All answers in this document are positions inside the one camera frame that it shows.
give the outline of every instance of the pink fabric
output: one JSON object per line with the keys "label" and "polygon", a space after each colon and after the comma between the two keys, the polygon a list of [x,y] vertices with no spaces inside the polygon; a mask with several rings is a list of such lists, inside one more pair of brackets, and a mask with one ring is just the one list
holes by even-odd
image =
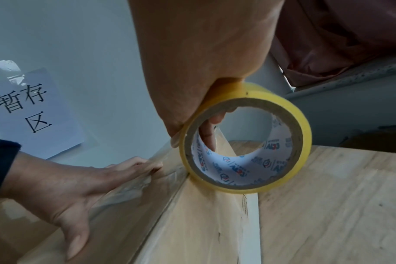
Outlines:
{"label": "pink fabric", "polygon": [[396,0],[286,0],[271,53],[296,87],[396,53]]}

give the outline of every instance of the dark sleeve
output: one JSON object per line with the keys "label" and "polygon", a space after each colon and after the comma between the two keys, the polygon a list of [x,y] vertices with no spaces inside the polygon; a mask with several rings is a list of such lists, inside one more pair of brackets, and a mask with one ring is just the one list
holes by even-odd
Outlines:
{"label": "dark sleeve", "polygon": [[0,140],[0,187],[20,148],[21,145],[18,143]]}

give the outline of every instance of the yellow tape roll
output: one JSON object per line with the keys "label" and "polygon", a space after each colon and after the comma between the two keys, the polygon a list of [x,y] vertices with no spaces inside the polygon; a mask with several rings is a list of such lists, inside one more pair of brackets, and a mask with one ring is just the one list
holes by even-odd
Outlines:
{"label": "yellow tape roll", "polygon": [[[197,131],[209,117],[235,107],[270,112],[272,131],[254,152],[224,157],[208,150]],[[305,164],[311,145],[311,128],[302,112],[288,100],[252,83],[211,89],[181,130],[179,142],[182,162],[192,177],[210,188],[234,194],[268,191],[287,182]]]}

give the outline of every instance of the tape roll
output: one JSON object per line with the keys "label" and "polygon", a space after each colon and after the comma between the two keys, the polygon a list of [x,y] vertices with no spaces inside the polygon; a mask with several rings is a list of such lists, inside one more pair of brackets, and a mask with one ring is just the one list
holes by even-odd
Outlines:
{"label": "tape roll", "polygon": [[[270,112],[272,130],[252,153],[225,157],[205,146],[198,128],[214,114],[235,107]],[[181,130],[179,141],[182,162],[192,177],[210,188],[234,194],[268,191],[287,182],[305,164],[311,145],[311,128],[302,112],[288,100],[252,83],[211,89]]]}

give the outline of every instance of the hand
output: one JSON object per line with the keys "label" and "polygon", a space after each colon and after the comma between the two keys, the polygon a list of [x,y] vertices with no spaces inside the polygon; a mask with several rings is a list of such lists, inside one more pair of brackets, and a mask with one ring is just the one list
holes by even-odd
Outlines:
{"label": "hand", "polygon": [[[171,137],[211,87],[242,81],[264,62],[284,0],[130,0],[150,97]],[[200,128],[215,149],[213,126]]]}
{"label": "hand", "polygon": [[0,189],[34,215],[59,226],[74,257],[89,237],[89,209],[107,192],[139,175],[161,168],[134,157],[104,169],[76,167],[20,152]]}

